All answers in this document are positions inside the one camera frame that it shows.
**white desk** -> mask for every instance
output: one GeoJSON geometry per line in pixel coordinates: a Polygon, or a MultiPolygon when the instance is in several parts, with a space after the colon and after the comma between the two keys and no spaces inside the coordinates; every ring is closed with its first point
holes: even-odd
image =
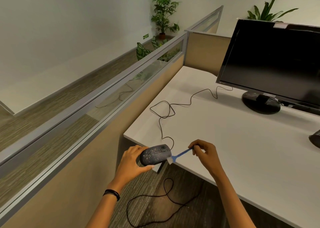
{"type": "MultiPolygon", "coordinates": [[[[161,140],[159,117],[149,108],[162,100],[188,103],[206,88],[215,93],[215,81],[212,74],[182,67],[124,136],[140,145],[171,147],[170,139],[161,140]]],[[[196,139],[214,143],[241,199],[294,227],[320,227],[320,149],[308,139],[320,129],[320,117],[284,107],[274,115],[259,114],[242,103],[243,92],[218,89],[218,100],[202,92],[189,107],[173,106],[176,115],[161,120],[164,136],[175,141],[172,154],[196,139]]],[[[168,105],[155,111],[165,115],[168,105]]],[[[176,164],[215,184],[191,152],[176,164]]]]}

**terracotta pot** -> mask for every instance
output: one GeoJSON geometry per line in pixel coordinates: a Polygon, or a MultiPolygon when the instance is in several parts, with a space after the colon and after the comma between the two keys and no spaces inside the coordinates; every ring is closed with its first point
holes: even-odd
{"type": "Polygon", "coordinates": [[[161,32],[161,33],[159,33],[159,39],[160,40],[165,40],[165,33],[163,33],[163,32],[161,32]]]}

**black bracelet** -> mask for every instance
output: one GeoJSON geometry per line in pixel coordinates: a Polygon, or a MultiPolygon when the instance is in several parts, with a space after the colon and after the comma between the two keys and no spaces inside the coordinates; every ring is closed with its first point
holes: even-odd
{"type": "Polygon", "coordinates": [[[112,189],[107,189],[106,191],[104,191],[104,194],[102,196],[104,196],[106,194],[113,194],[114,196],[116,196],[117,197],[117,202],[120,199],[120,195],[118,194],[118,192],[116,192],[116,191],[114,191],[112,189]]]}

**wired mouse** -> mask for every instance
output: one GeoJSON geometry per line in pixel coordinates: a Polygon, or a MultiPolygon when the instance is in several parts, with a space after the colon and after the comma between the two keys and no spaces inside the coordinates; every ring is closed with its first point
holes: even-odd
{"type": "Polygon", "coordinates": [[[156,145],[144,150],[140,154],[140,162],[144,166],[156,165],[171,157],[171,150],[167,145],[156,145]]]}

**brush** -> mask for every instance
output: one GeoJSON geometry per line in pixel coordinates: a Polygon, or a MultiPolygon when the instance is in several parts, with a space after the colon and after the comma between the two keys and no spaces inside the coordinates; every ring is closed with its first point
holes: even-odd
{"type": "Polygon", "coordinates": [[[183,154],[187,153],[188,151],[192,150],[192,148],[188,148],[187,150],[181,152],[180,154],[176,155],[176,156],[171,156],[167,158],[168,163],[171,165],[172,163],[176,162],[176,159],[180,156],[182,156],[183,154]]]}

